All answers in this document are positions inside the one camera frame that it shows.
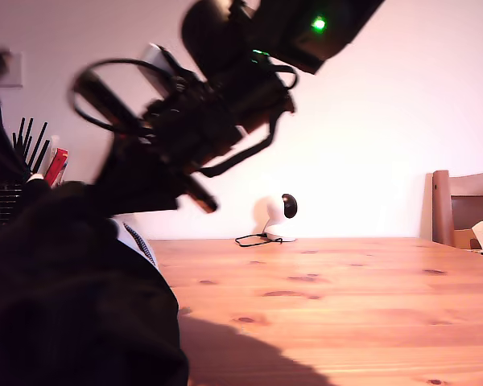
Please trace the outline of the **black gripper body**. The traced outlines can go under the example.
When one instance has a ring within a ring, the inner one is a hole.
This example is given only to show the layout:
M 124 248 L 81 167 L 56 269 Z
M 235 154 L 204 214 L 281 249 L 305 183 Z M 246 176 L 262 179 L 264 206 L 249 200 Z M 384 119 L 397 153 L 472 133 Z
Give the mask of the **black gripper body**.
M 229 152 L 242 138 L 222 107 L 176 92 L 164 101 L 155 101 L 145 116 L 138 118 L 94 72 L 80 74 L 74 92 L 106 118 L 103 128 L 114 135 L 138 137 L 149 146 L 157 162 L 168 169 L 183 189 L 178 197 L 188 195 L 207 213 L 218 209 L 217 201 L 192 174 Z M 100 201 L 92 197 L 92 185 L 87 195 L 106 213 Z

